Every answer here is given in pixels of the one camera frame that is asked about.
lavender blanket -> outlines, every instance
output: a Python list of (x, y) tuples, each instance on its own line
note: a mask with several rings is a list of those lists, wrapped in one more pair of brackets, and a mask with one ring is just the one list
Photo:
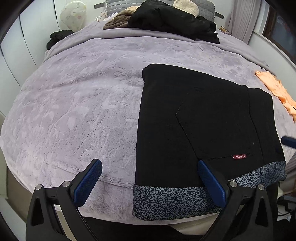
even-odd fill
[[(58, 42), (26, 80), (0, 137), (7, 165), (28, 190), (72, 180), (93, 158), (103, 173), (82, 215), (136, 224), (132, 216), (142, 69), (152, 63), (204, 72), (269, 90), (255, 76), (268, 69), (242, 41), (219, 33), (219, 45), (139, 29), (102, 30), (93, 23)], [(279, 137), (296, 137), (293, 118), (273, 96)], [(294, 151), (283, 147), (286, 161)]]

speckled cuff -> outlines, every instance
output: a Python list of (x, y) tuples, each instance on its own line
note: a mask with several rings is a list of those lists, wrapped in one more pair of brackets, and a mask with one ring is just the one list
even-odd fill
[[(265, 187), (286, 178), (286, 162), (272, 162), (234, 178), (240, 186)], [(142, 220), (172, 220), (216, 213), (221, 210), (213, 203), (204, 187), (163, 188), (133, 186), (133, 216)]]

white cushion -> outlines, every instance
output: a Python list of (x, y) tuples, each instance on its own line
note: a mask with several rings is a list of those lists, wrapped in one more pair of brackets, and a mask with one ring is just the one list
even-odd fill
[(86, 5), (81, 1), (68, 3), (62, 10), (59, 18), (73, 32), (82, 29), (82, 23), (86, 15)]
[(200, 13), (198, 6), (190, 0), (176, 0), (173, 4), (175, 8), (181, 9), (197, 17)]

headboard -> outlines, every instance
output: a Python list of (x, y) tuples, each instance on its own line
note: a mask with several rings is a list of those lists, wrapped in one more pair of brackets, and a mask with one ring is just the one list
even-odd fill
[[(160, 0), (169, 5), (173, 5), (174, 0)], [(209, 21), (214, 21), (215, 5), (207, 0), (191, 0), (194, 2), (199, 10), (200, 16), (203, 16)], [(130, 6), (140, 6), (145, 0), (106, 0), (107, 16), (115, 12), (120, 12)]]

round cushion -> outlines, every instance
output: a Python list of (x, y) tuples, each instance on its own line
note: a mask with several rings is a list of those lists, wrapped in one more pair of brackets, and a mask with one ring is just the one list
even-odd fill
[(176, 0), (173, 4), (175, 8), (181, 9), (197, 17), (200, 13), (198, 6), (190, 0)]

